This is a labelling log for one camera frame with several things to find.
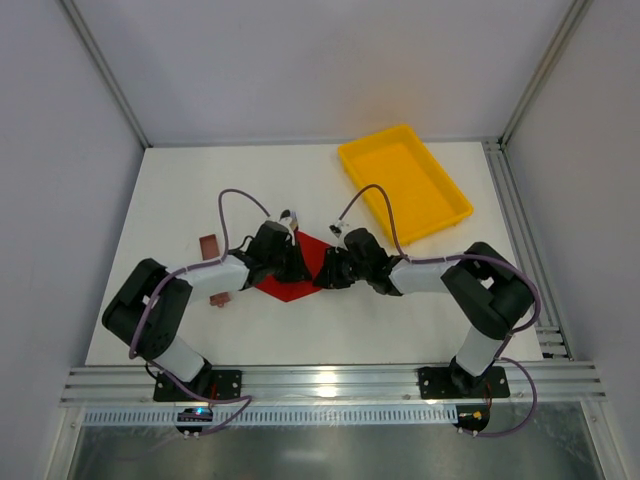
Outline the purple plastic fork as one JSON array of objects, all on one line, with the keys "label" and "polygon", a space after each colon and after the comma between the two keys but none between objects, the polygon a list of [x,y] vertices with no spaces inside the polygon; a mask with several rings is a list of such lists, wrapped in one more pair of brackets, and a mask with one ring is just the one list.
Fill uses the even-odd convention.
[{"label": "purple plastic fork", "polygon": [[297,219],[297,215],[295,212],[291,213],[291,222],[290,222],[290,226],[293,232],[297,232],[299,230],[299,222]]}]

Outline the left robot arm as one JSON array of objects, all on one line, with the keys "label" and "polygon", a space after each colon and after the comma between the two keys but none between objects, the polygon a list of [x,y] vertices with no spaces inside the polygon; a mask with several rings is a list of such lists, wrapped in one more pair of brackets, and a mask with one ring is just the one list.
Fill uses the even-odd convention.
[{"label": "left robot arm", "polygon": [[173,273],[156,260],[145,259],[106,307],[102,325],[129,346],[131,355],[183,385],[200,389],[212,367],[178,335],[187,306],[253,288],[269,276],[285,283],[309,281],[297,230],[295,214],[285,210],[279,219],[266,220],[246,248],[216,259]]}]

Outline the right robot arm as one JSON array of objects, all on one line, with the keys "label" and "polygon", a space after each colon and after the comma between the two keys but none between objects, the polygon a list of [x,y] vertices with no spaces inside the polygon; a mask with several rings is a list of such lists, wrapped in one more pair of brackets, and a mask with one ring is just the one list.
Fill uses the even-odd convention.
[{"label": "right robot arm", "polygon": [[535,285],[485,242],[449,257],[390,255],[365,228],[339,222],[330,227],[339,240],[325,250],[317,287],[340,290],[359,281],[381,295],[450,295],[470,323],[462,347],[448,367],[448,383],[462,395],[478,390],[489,369],[533,309],[539,313]]}]

